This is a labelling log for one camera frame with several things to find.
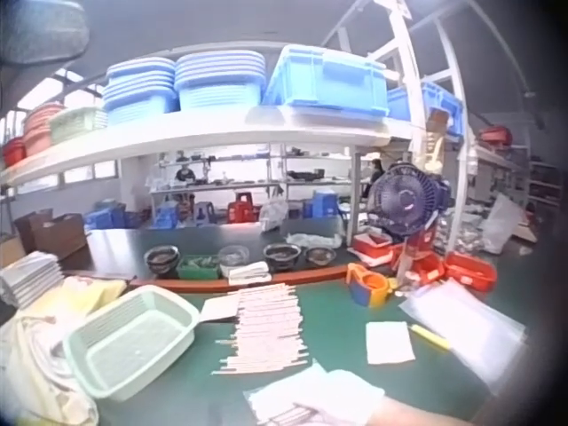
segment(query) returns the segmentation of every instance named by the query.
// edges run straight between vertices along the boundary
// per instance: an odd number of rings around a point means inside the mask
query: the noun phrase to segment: person
[[[179,182],[195,180],[195,173],[193,173],[193,170],[191,170],[187,164],[182,164],[181,169],[176,173],[176,180]]]
[[[384,174],[383,164],[381,160],[376,158],[373,160],[373,175],[371,176],[371,181],[365,186],[363,190],[362,198],[369,198],[369,192],[371,191],[371,186],[373,183],[379,180],[379,178]]]
[[[472,426],[472,423],[388,398],[383,389],[344,370],[331,371],[314,379],[296,390],[293,398],[295,405],[318,412],[330,425]]]

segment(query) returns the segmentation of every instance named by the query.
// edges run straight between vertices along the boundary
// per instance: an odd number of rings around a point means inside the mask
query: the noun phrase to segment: folded cloth
[[[125,287],[121,280],[70,277],[16,313],[7,375],[31,417],[67,425],[98,424],[97,406],[73,377],[61,342]]]

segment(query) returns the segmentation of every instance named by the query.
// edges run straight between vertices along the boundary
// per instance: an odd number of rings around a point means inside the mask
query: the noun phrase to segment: rear view mirror
[[[68,0],[0,1],[0,65],[29,67],[82,56],[89,43],[85,11]]]

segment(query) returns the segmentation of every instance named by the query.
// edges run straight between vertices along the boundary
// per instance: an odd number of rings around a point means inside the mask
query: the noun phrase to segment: green table surface
[[[538,287],[539,265],[546,252],[526,257],[518,245],[492,262],[499,272],[495,290],[486,298],[491,306],[529,326]],[[297,288],[304,316],[303,337],[311,356],[325,369],[351,370],[388,396],[431,412],[471,419],[489,397],[485,385],[451,352],[411,334],[415,361],[401,365],[369,366],[365,324],[369,321],[413,322],[398,307],[403,299],[393,297],[383,308],[371,310],[356,305],[341,281],[322,282]],[[196,307],[211,296],[185,296]],[[230,348],[217,344],[227,338],[232,324],[202,324],[196,328],[190,349],[156,381],[133,398],[121,403],[100,402],[102,424],[124,425],[253,425],[243,392],[301,371],[261,375],[211,375]]]

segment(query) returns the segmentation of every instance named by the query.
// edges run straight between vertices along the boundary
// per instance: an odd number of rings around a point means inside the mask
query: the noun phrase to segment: gloved hand
[[[383,397],[383,389],[349,371],[335,370],[298,389],[293,402],[319,412],[328,424],[365,426]]]

